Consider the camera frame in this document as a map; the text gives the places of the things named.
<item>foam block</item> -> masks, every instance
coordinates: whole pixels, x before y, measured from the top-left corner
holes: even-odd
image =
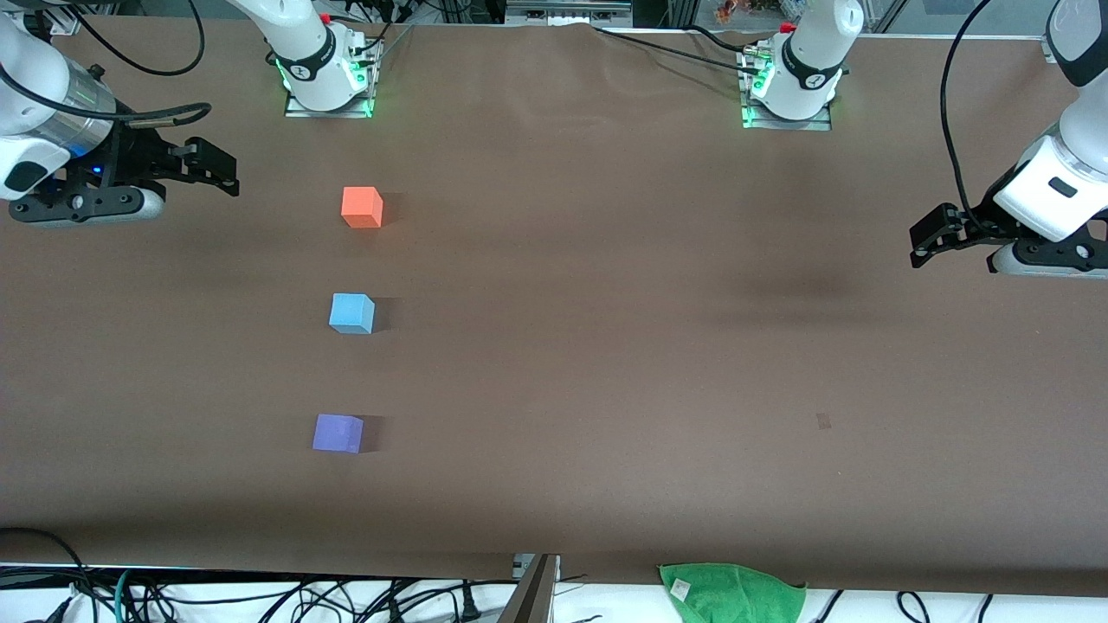
[[[356,229],[380,227],[384,201],[373,186],[342,188],[342,218]]]
[[[361,418],[319,413],[311,449],[357,455],[361,450]]]
[[[375,307],[363,294],[336,294],[331,298],[331,328],[340,334],[371,334]]]

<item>white label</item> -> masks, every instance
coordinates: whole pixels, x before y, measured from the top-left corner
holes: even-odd
[[[674,580],[674,588],[669,589],[669,594],[677,598],[679,602],[685,603],[685,598],[689,596],[689,589],[691,588],[693,584],[689,584],[685,580]]]

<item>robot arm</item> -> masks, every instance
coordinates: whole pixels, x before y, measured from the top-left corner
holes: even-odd
[[[913,266],[989,244],[994,273],[1108,278],[1108,244],[1087,227],[1108,221],[1108,0],[1059,0],[1047,42],[1077,101],[971,214],[943,204],[912,227]]]
[[[0,198],[9,201],[16,221],[61,226],[152,218],[165,200],[155,180],[164,178],[238,194],[233,157],[203,139],[181,147],[163,141],[148,115],[133,113],[99,75],[7,14],[0,14],[0,43],[7,73],[0,84]],[[62,168],[64,177],[57,176]]]
[[[34,2],[11,1],[9,8]],[[367,90],[372,45],[363,33],[325,23],[310,0],[228,1],[261,30],[304,109],[340,109]],[[184,146],[165,142],[157,123],[119,120],[132,111],[100,75],[31,37],[21,20],[0,14],[0,64],[17,85],[48,103],[116,118],[68,114],[0,84],[0,198],[10,202],[12,218],[40,226],[153,218],[166,196],[155,180],[165,178],[237,196],[234,157],[198,137]],[[64,178],[55,176],[62,168]]]
[[[772,67],[751,95],[782,119],[811,119],[834,98],[842,61],[862,32],[858,0],[813,0],[797,30],[769,40]]]
[[[306,109],[340,109],[366,91],[366,35],[338,22],[324,23],[311,0],[227,0],[261,30],[277,57],[285,84]]]

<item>table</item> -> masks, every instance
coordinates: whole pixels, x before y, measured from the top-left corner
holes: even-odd
[[[160,68],[193,28],[103,20]],[[416,28],[375,119],[286,120],[254,27],[206,28],[177,79],[61,44],[136,110],[211,101],[163,134],[235,155],[243,195],[0,225],[0,522],[100,563],[1108,593],[1108,290],[909,265],[955,197],[947,41],[860,40],[834,130],[782,133],[741,127],[727,70],[585,27]],[[967,41],[951,89],[975,197],[1075,96],[1035,41]],[[343,224],[347,185],[383,228]],[[336,292],[388,330],[335,333]],[[320,412],[380,449],[310,450]]]

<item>green towel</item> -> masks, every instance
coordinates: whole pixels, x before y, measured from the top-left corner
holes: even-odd
[[[807,589],[737,564],[658,568],[685,623],[797,623]]]

